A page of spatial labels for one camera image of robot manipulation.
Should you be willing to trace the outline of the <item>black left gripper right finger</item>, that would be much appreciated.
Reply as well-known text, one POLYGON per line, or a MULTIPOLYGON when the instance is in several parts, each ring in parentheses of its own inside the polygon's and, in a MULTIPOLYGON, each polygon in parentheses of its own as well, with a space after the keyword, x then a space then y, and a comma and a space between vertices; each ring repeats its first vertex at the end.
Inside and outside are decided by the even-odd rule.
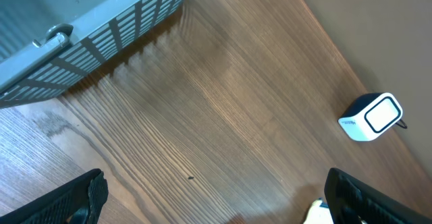
POLYGON ((431 224, 430 218, 338 168, 329 170, 324 193, 334 223, 431 224))

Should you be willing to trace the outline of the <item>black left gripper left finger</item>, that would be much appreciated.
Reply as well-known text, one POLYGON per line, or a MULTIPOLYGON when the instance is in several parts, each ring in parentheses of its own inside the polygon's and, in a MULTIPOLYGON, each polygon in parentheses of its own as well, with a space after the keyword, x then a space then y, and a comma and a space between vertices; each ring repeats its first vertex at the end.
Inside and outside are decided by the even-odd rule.
POLYGON ((97 223, 109 195, 100 169, 69 181, 1 217, 2 223, 97 223))

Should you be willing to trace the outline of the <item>yellow cracker bag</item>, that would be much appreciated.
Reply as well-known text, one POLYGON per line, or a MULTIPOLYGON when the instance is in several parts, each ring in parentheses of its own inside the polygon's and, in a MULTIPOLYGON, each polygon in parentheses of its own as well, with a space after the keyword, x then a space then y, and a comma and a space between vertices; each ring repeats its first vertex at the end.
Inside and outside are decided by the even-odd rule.
POLYGON ((321 198, 310 205, 303 224, 333 224, 329 207, 321 198))

